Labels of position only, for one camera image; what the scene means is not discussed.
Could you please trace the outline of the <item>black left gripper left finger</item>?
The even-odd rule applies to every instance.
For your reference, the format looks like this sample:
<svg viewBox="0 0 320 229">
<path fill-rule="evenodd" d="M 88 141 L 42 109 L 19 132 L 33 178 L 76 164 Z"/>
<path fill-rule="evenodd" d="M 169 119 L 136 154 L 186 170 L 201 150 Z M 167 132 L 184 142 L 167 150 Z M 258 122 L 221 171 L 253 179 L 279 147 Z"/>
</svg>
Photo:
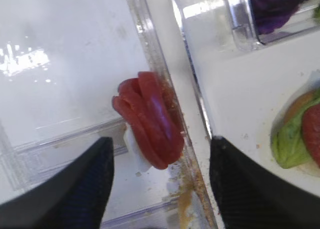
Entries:
<svg viewBox="0 0 320 229">
<path fill-rule="evenodd" d="M 2 229 L 98 229 L 115 173 L 114 145 L 101 137 L 52 178 L 0 206 Z"/>
</svg>

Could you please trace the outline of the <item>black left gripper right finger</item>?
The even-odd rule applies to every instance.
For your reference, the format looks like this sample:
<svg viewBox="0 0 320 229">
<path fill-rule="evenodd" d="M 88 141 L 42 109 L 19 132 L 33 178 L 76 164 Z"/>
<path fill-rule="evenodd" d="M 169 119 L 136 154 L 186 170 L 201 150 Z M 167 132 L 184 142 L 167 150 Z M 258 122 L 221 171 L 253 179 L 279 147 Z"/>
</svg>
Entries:
<svg viewBox="0 0 320 229">
<path fill-rule="evenodd" d="M 318 229 L 320 199 L 251 160 L 224 137 L 210 142 L 209 180 L 227 229 Z"/>
</svg>

